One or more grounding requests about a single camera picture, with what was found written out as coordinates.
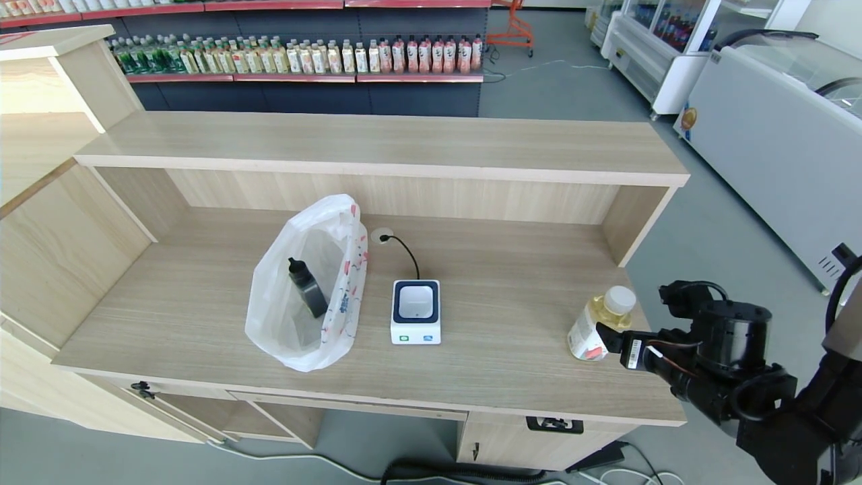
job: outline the cooking oil bottle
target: cooking oil bottle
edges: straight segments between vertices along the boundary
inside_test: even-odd
[[[590,299],[569,331],[572,355],[583,361],[602,360],[608,349],[596,332],[596,323],[615,330],[627,329],[632,326],[631,311],[636,302],[634,292],[626,287],[611,287],[604,295]]]

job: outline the wooden shelf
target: wooden shelf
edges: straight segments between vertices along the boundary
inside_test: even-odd
[[[359,74],[358,83],[481,83],[484,74]]]
[[[333,133],[340,142],[321,139]],[[142,111],[75,159],[97,167],[624,186],[682,186],[689,178],[649,123],[492,118]]]
[[[569,353],[565,335],[584,302],[613,285],[631,286],[600,226],[363,214],[369,232],[392,228],[409,242],[423,276],[441,281],[443,343],[390,343],[392,281],[409,278],[413,266],[401,248],[375,244],[350,352],[307,374],[282,366],[243,328],[254,267],[289,217],[189,209],[53,363],[245,392],[633,424],[685,421],[660,378],[627,371],[614,358],[580,362]],[[647,329],[639,307],[633,321]]]

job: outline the refrigerator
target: refrigerator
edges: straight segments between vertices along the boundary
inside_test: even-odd
[[[604,39],[608,35],[608,26],[610,18],[614,12],[622,10],[623,0],[602,0],[602,3],[596,8],[594,16],[591,18],[590,40],[599,48],[604,44]]]
[[[809,3],[625,0],[611,18],[602,56],[650,102],[653,120],[677,115],[717,43],[746,29],[792,30]]]
[[[862,60],[816,38],[752,32],[715,50],[674,128],[828,294],[862,253]]]

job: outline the bottle cap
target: bottle cap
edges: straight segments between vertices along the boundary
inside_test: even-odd
[[[634,308],[637,297],[626,287],[611,287],[604,294],[604,307],[617,315],[625,315]]]

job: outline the black cable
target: black cable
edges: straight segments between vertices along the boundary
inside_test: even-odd
[[[383,234],[380,237],[380,241],[383,243],[389,241],[390,239],[395,239],[396,241],[401,243],[401,245],[404,246],[405,249],[407,249],[407,254],[410,255],[410,259],[413,260],[413,266],[415,266],[416,268],[416,279],[421,280],[422,278],[419,277],[419,263],[417,263],[416,258],[413,257],[413,251],[411,251],[410,248],[407,247],[407,244],[404,244],[404,241],[402,241],[401,238],[398,236],[389,236],[387,234]]]
[[[742,409],[742,406],[740,406],[740,394],[742,394],[742,391],[748,389],[749,387],[753,386],[754,384],[760,384],[763,381],[769,381],[770,379],[776,379],[776,378],[784,377],[785,375],[787,375],[787,371],[784,370],[783,367],[781,367],[778,364],[772,364],[771,371],[766,372],[765,374],[761,374],[761,375],[758,375],[756,377],[753,377],[752,379],[749,379],[748,381],[742,382],[739,386],[735,387],[734,390],[730,392],[730,395],[728,396],[728,404],[730,405],[730,408],[733,409],[734,413],[737,413],[740,416],[740,418],[747,419],[748,421],[757,422],[757,421],[763,421],[764,419],[769,418],[770,417],[769,413],[767,413],[763,416],[758,416],[755,414],[751,414],[748,411]]]
[[[724,291],[724,288],[719,286],[717,283],[713,283],[712,281],[689,281],[688,283],[685,283],[684,285],[676,289],[677,291],[679,291],[689,287],[709,287],[716,290],[718,294],[721,295],[721,299],[728,299],[728,292]]]
[[[634,448],[635,451],[640,453],[640,455],[644,458],[644,461],[646,462],[646,464],[649,466],[650,471],[653,472],[653,476],[655,477],[655,479],[659,481],[659,485],[665,485],[665,483],[661,481],[661,477],[659,476],[659,472],[655,471],[655,467],[653,467],[653,464],[649,461],[649,458],[647,458],[647,455],[645,455],[644,452],[641,451],[640,448],[638,448],[637,444],[629,443],[628,441],[621,441],[620,443],[625,444],[626,446],[631,446],[632,448]]]
[[[831,329],[832,324],[835,323],[835,315],[838,313],[838,305],[841,302],[841,295],[844,293],[844,288],[847,286],[847,283],[853,275],[859,271],[859,268],[862,268],[862,256],[857,256],[853,262],[847,265],[844,273],[841,273],[841,276],[838,277],[838,282],[835,283],[835,289],[833,289],[832,294],[829,295],[829,303],[826,305],[826,333],[829,333],[829,329]]]
[[[413,458],[397,458],[389,466],[386,467],[386,471],[383,472],[383,476],[380,477],[380,485],[386,485],[389,480],[397,480],[393,475],[393,470],[395,469],[414,469],[420,471],[431,471],[432,475],[426,475],[425,477],[430,476],[469,476],[473,478],[481,478],[483,480],[501,480],[505,482],[515,482],[515,483],[533,483],[538,480],[541,480],[547,474],[544,470],[538,473],[534,473],[532,475],[518,475],[514,473],[505,473],[501,471],[489,471],[485,469],[485,467],[464,465],[464,464],[444,464],[444,463],[431,463],[425,462],[421,460],[415,460]]]

